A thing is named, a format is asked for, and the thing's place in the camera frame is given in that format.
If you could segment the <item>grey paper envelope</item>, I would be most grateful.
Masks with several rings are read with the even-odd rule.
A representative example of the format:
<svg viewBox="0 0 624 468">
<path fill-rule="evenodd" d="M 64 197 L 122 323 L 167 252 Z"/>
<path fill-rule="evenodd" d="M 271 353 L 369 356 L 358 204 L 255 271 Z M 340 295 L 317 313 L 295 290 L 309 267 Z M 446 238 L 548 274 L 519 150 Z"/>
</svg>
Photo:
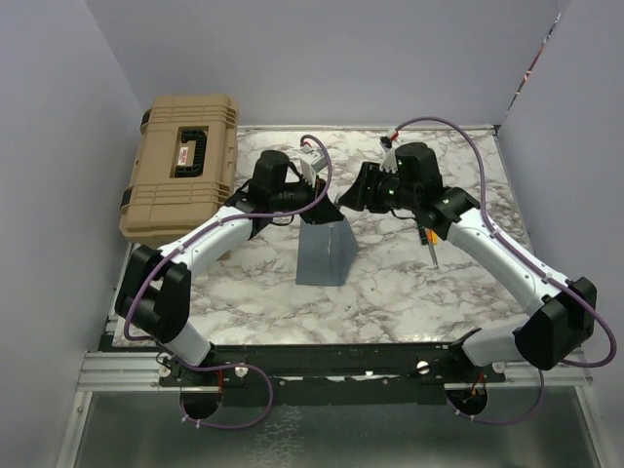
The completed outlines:
<svg viewBox="0 0 624 468">
<path fill-rule="evenodd" d="M 295 283 L 300 286 L 341 287 L 358 254 L 347 219 L 299 227 Z"/>
</svg>

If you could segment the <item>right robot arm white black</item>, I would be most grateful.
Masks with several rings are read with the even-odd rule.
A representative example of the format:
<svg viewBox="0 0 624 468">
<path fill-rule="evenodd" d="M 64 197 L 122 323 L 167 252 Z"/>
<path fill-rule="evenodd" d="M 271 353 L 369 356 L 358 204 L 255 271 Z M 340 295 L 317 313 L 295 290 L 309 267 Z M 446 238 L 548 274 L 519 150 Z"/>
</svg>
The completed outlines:
<svg viewBox="0 0 624 468">
<path fill-rule="evenodd" d="M 594 319 L 577 300 L 594 305 L 594 284 L 584 277 L 570 282 L 507 233 L 489 228 L 474 197 L 444 185 L 426 144 L 403 144 L 381 164 L 363 163 L 338 203 L 372 214 L 411 212 L 418 224 L 480 263 L 520 304 L 524 322 L 470 331 L 453 343 L 448 370 L 455 379 L 469 381 L 499 362 L 527 362 L 548 371 L 593 334 Z"/>
</svg>

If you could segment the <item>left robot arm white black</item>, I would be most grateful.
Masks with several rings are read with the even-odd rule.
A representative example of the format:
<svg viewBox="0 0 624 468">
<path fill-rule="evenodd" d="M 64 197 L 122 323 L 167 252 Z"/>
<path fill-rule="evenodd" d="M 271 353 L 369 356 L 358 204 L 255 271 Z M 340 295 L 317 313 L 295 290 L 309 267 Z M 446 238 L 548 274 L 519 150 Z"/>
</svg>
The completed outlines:
<svg viewBox="0 0 624 468">
<path fill-rule="evenodd" d="M 126 325 L 146 333 L 181 360 L 181 372 L 201 385 L 215 373 L 214 346 L 189 322 L 194 276 L 252 239 L 275 217 L 298 215 L 308 224 L 344 220 L 330 200 L 329 184 L 302 176 L 287 182 L 289 156 L 265 150 L 253 176 L 216 214 L 185 236 L 157 249 L 139 246 L 130 256 L 114 310 Z"/>
</svg>

